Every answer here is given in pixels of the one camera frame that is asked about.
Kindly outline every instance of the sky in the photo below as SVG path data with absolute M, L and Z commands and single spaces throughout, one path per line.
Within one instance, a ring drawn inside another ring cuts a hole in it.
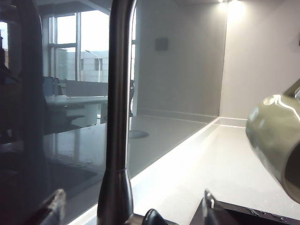
M 76 42 L 76 16 L 58 17 L 58 44 Z M 100 11 L 81 13 L 81 51 L 108 51 L 109 16 Z

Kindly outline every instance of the grey wall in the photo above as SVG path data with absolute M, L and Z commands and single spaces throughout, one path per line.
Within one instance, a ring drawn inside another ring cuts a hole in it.
M 137 15 L 137 113 L 200 121 L 218 116 L 226 4 L 139 0 Z M 168 38 L 167 51 L 155 50 L 156 38 Z
M 300 1 L 229 3 L 220 115 L 247 118 L 300 78 Z

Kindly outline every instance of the street lamp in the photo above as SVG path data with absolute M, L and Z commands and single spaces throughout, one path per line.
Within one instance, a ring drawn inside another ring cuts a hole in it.
M 87 53 L 90 53 L 90 54 L 92 54 L 93 56 L 95 56 L 97 59 L 98 59 L 98 62 L 99 62 L 99 68 L 98 68 L 98 82 L 100 82 L 100 63 L 101 63 L 101 60 L 100 60 L 100 58 L 99 58 L 99 56 L 97 56 L 95 53 L 92 53 L 92 52 L 90 52 L 90 51 L 88 51 L 88 50 L 85 50 Z

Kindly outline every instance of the desk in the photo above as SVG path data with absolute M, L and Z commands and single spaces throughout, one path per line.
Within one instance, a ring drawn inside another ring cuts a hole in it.
M 72 124 L 79 127 L 87 127 L 97 124 L 98 105 L 106 103 L 107 96 L 68 97 L 66 95 L 58 95 L 47 96 L 45 100 L 48 106 L 52 108 L 72 105 L 83 106 L 83 109 L 68 109 L 67 115 L 83 115 L 84 118 L 79 118 L 72 122 Z
M 107 96 L 92 96 L 92 97 L 68 97 L 66 95 L 46 96 L 46 103 L 49 106 L 64 106 L 76 104 L 101 104 L 107 102 Z

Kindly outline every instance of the white wall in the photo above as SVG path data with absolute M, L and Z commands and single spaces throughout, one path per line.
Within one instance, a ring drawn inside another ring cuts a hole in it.
M 300 78 L 300 0 L 229 3 L 220 115 L 246 119 Z
M 138 114 L 200 121 L 218 116 L 226 4 L 139 0 L 137 12 Z M 167 51 L 155 50 L 156 38 L 168 38 Z

